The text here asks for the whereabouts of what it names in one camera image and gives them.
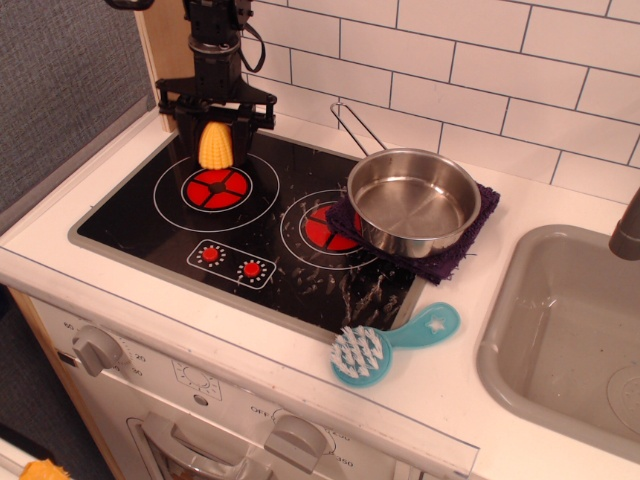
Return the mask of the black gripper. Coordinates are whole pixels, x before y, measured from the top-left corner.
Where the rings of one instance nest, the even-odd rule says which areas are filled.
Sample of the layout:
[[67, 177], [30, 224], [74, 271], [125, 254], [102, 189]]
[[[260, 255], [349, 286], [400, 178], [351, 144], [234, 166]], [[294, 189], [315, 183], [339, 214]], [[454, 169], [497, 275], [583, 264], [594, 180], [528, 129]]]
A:
[[275, 95], [248, 85], [241, 78], [243, 54], [238, 45], [195, 44], [195, 74], [160, 79], [160, 112], [177, 122], [185, 152], [200, 161], [200, 143], [207, 121], [231, 124], [233, 165], [242, 165], [255, 128], [275, 126]]

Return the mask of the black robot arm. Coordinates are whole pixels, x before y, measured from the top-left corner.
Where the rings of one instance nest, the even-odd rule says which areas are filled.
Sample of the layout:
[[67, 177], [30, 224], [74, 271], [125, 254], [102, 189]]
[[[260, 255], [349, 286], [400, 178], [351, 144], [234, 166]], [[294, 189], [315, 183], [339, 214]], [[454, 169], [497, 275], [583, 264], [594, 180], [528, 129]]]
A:
[[254, 72], [241, 48], [241, 32], [260, 35], [249, 24], [253, 15], [249, 1], [185, 1], [190, 22], [188, 45], [193, 53], [195, 74], [187, 78], [160, 79], [159, 108], [177, 122], [185, 153], [197, 158], [204, 152], [202, 138], [207, 124], [230, 127], [233, 160], [245, 162], [254, 133], [275, 126], [275, 95], [248, 85], [244, 68]]

